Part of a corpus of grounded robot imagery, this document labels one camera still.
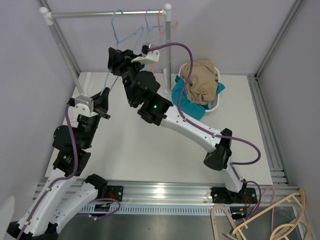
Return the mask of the light blue hanger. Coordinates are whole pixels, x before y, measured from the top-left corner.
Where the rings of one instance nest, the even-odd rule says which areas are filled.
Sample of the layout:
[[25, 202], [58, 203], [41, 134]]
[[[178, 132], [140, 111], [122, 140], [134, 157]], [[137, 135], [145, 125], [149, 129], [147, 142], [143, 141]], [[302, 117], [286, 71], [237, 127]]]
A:
[[137, 28], [135, 31], [133, 31], [131, 34], [127, 35], [126, 37], [119, 39], [119, 36], [117, 34], [116, 28], [115, 28], [115, 23], [114, 23], [114, 19], [117, 15], [121, 15], [124, 16], [124, 12], [121, 9], [117, 9], [112, 13], [112, 17], [111, 17], [111, 27], [112, 27], [112, 32], [115, 38], [115, 46], [116, 49], [119, 48], [119, 45], [123, 42], [125, 42], [126, 40], [128, 40], [129, 38], [133, 37], [133, 36], [137, 36], [139, 34], [139, 37], [137, 39], [137, 41], [135, 42], [134, 48], [137, 46], [139, 40], [142, 38], [143, 33], [144, 33], [144, 27], [141, 26], [140, 28]]
[[145, 27], [142, 27], [142, 34], [138, 38], [137, 42], [134, 45], [133, 50], [139, 51], [141, 49], [141, 46], [145, 43], [152, 43], [158, 46], [161, 43], [161, 40], [165, 36], [166, 30], [165, 30], [165, 21], [161, 22], [161, 17], [163, 16], [163, 8], [161, 8], [157, 12], [157, 24], [151, 25], [148, 22], [148, 14], [151, 12], [150, 9], [148, 9], [145, 13], [144, 20], [145, 20]]

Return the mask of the pink wire hanger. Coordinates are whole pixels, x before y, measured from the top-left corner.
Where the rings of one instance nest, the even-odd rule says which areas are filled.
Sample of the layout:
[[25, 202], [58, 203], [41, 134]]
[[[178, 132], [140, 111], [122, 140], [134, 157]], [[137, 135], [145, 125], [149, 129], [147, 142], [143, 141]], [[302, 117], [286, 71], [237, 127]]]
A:
[[[145, 42], [147, 40], [154, 40], [152, 43], [156, 46], [162, 45], [166, 43], [166, 33], [168, 30], [166, 30], [166, 21], [165, 17], [162, 17], [160, 11], [163, 9], [161, 8], [157, 13], [157, 25], [155, 26], [149, 26], [147, 17], [145, 17], [145, 23], [147, 26], [147, 34], [145, 36]], [[170, 37], [169, 40], [173, 41], [177, 31], [179, 28], [179, 21], [175, 20], [170, 23]]]

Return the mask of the beige tank top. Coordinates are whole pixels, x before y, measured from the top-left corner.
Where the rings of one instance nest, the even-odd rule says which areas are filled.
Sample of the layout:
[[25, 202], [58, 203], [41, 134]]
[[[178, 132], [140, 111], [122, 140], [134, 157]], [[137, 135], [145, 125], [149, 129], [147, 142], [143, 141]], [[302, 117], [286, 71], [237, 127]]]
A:
[[210, 102], [210, 101], [212, 101], [212, 99], [215, 98], [215, 96], [216, 96], [215, 85], [211, 85], [211, 93], [209, 93], [209, 91], [210, 91], [209, 83], [215, 84], [215, 82], [210, 81], [209, 83], [207, 83], [207, 86], [206, 86], [205, 79], [206, 79], [205, 76], [199, 77], [199, 79], [197, 79], [197, 80], [193, 79], [193, 81], [192, 81], [193, 83], [191, 85], [190, 84], [191, 76], [190, 76], [189, 82], [185, 88], [186, 94], [187, 94], [187, 99], [190, 102], [197, 103], [199, 105], [207, 105], [207, 102]]

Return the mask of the teal t shirt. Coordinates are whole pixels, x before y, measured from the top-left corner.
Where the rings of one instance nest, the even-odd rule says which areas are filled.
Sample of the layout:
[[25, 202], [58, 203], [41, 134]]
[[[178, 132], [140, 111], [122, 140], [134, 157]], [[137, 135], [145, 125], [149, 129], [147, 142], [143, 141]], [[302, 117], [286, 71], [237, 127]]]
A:
[[[177, 75], [175, 78], [175, 83], [176, 84], [173, 87], [171, 92], [171, 98], [172, 98], [173, 104], [177, 106], [178, 98], [185, 82], [182, 78], [180, 78]], [[212, 103], [208, 104], [208, 106], [210, 107], [210, 110], [205, 110], [203, 105], [200, 105], [195, 102], [190, 102], [187, 98], [187, 92], [186, 90], [184, 90], [180, 98], [180, 108], [185, 114], [199, 121], [203, 116], [208, 115], [210, 112], [213, 112], [218, 107], [219, 94], [224, 89], [225, 89], [225, 86], [219, 82], [216, 90], [216, 93], [217, 93], [216, 99]]]

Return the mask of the dark blue t shirt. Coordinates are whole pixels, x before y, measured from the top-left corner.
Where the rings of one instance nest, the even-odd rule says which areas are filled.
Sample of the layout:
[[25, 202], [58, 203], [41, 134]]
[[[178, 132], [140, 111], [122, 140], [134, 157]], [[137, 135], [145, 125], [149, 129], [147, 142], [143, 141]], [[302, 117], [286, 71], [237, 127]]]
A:
[[209, 107], [208, 104], [207, 104], [207, 105], [203, 105], [203, 108], [204, 108], [206, 111], [209, 111], [209, 110], [210, 110], [210, 107]]

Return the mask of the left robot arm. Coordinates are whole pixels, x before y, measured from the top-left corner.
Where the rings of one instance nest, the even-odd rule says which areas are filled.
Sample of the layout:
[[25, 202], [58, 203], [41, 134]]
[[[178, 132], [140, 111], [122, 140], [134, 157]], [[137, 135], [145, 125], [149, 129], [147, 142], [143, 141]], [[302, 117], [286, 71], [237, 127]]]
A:
[[9, 223], [6, 232], [11, 237], [17, 240], [56, 240], [82, 207], [107, 197], [107, 180], [91, 174], [74, 196], [59, 205], [89, 161], [91, 153], [86, 150], [92, 146], [100, 120], [110, 118], [109, 92], [106, 87], [89, 98], [80, 95], [69, 99], [65, 108], [66, 124], [59, 126], [53, 134], [52, 145], [58, 155], [52, 171], [27, 213], [20, 220]]

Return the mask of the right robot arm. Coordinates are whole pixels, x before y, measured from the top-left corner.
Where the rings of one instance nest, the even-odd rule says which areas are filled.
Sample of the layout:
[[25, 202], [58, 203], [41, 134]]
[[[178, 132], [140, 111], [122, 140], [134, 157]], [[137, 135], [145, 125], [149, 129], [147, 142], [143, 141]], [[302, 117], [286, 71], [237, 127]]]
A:
[[108, 49], [110, 72], [122, 78], [128, 104], [137, 109], [138, 115], [149, 124], [171, 129], [203, 147], [207, 154], [203, 163], [210, 169], [223, 172], [224, 187], [211, 188], [214, 203], [243, 203], [248, 198], [247, 181], [240, 179], [232, 169], [232, 131], [211, 129], [187, 115], [178, 107], [159, 95], [160, 84], [154, 74], [144, 71], [145, 65], [157, 63], [159, 50], [149, 51], [143, 46], [141, 54], [132, 50]]

